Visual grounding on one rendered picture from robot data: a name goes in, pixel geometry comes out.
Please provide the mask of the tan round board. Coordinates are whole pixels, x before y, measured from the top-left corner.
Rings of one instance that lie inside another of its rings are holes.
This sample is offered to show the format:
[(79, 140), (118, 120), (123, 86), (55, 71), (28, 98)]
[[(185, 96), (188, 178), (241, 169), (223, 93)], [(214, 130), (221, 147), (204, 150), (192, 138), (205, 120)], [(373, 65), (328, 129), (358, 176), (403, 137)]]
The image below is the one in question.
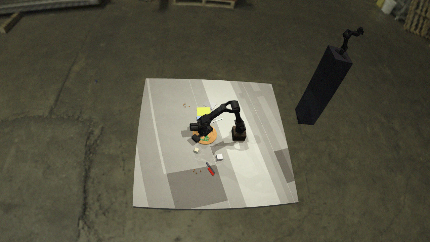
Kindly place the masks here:
[[(212, 126), (211, 126), (212, 127)], [(202, 137), (200, 137), (200, 139), (203, 139), (203, 140), (200, 140), (198, 143), (199, 144), (202, 144), (202, 145), (209, 145), (209, 144), (212, 144), (215, 140), (216, 140), (216, 137), (217, 137), (217, 133), (216, 133), (216, 130), (214, 129), (214, 127), (212, 127), (213, 128), (213, 131), (211, 131), (211, 133), (210, 134), (208, 134), (208, 137), (209, 137), (209, 139), (207, 138), (207, 140), (208, 141), (203, 141), (204, 140), (204, 138), (205, 138), (205, 136), (202, 136)], [(196, 134), (197, 136), (199, 135), (199, 133), (198, 133), (198, 131), (192, 131), (192, 135), (194, 135), (194, 134)], [(206, 138), (205, 138), (206, 139)]]

